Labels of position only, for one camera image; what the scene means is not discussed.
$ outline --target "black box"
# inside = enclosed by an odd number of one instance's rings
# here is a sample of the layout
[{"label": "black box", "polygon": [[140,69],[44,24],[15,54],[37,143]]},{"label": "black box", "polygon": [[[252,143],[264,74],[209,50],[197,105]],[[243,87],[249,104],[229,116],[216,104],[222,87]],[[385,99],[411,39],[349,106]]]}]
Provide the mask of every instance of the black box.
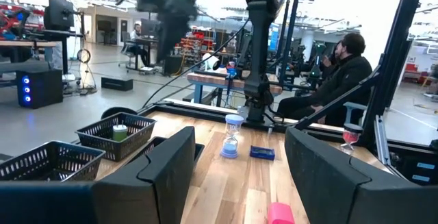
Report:
[{"label": "black box", "polygon": [[41,108],[61,103],[62,71],[17,71],[18,104],[25,108]]},{"label": "black box", "polygon": [[112,90],[128,91],[133,88],[133,80],[127,78],[102,77],[102,88],[109,88]]}]

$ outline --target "pink sponge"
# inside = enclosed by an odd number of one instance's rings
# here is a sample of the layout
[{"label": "pink sponge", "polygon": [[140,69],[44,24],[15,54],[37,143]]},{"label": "pink sponge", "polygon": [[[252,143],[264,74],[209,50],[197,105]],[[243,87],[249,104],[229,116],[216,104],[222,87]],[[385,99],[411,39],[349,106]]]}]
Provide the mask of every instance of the pink sponge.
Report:
[{"label": "pink sponge", "polygon": [[290,206],[284,203],[271,203],[268,211],[268,224],[295,224]]}]

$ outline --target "monitor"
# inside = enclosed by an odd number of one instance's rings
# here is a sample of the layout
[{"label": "monitor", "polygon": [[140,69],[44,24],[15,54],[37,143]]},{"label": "monitor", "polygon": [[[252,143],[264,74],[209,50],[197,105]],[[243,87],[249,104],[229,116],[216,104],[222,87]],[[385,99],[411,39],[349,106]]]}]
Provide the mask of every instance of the monitor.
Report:
[{"label": "monitor", "polygon": [[159,21],[152,21],[142,18],[142,36],[158,37]]},{"label": "monitor", "polygon": [[62,27],[73,27],[73,3],[65,0],[49,0],[49,14],[52,25]]}]

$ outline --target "computer tower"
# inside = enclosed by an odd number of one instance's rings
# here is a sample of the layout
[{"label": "computer tower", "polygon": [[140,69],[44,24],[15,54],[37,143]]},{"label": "computer tower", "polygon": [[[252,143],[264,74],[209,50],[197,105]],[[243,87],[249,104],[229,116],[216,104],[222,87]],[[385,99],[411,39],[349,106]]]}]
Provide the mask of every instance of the computer tower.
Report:
[{"label": "computer tower", "polygon": [[18,104],[24,108],[41,108],[62,102],[62,71],[17,71]]}]

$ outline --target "office chair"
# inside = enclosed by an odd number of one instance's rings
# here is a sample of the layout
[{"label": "office chair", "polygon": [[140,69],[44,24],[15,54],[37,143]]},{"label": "office chair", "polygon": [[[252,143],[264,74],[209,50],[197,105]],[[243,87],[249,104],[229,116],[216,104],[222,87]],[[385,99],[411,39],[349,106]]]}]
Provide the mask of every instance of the office chair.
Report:
[{"label": "office chair", "polygon": [[120,67],[121,64],[124,64],[126,67],[131,67],[131,63],[132,63],[131,59],[134,58],[135,55],[134,53],[128,51],[130,45],[128,45],[127,41],[131,39],[131,35],[129,34],[129,32],[123,32],[122,39],[123,39],[123,48],[121,53],[126,55],[129,58],[129,60],[118,63],[118,66]]}]

